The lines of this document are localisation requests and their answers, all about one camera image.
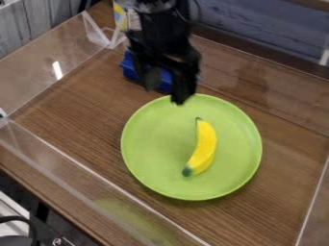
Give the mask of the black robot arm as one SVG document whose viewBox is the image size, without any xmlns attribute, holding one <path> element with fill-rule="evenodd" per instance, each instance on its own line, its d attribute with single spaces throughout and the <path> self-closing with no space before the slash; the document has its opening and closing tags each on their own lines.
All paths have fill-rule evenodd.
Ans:
<svg viewBox="0 0 329 246">
<path fill-rule="evenodd" d="M 196 94 L 201 72 L 201 53 L 190 43 L 189 0 L 135 0 L 141 29 L 126 36 L 138 81 L 146 90 L 162 83 L 161 70 L 173 79 L 171 102 L 182 105 Z"/>
</svg>

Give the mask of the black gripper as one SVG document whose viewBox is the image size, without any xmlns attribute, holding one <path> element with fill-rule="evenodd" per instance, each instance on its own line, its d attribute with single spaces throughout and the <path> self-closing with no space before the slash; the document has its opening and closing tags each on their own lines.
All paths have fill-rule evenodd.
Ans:
<svg viewBox="0 0 329 246">
<path fill-rule="evenodd" d="M 141 27 L 130 27 L 126 35 L 139 82 L 146 91 L 155 90 L 162 83 L 161 68 L 171 70 L 171 101 L 182 105 L 196 94 L 201 61 L 201 54 L 189 40 L 189 10 L 135 12 Z"/>
</svg>

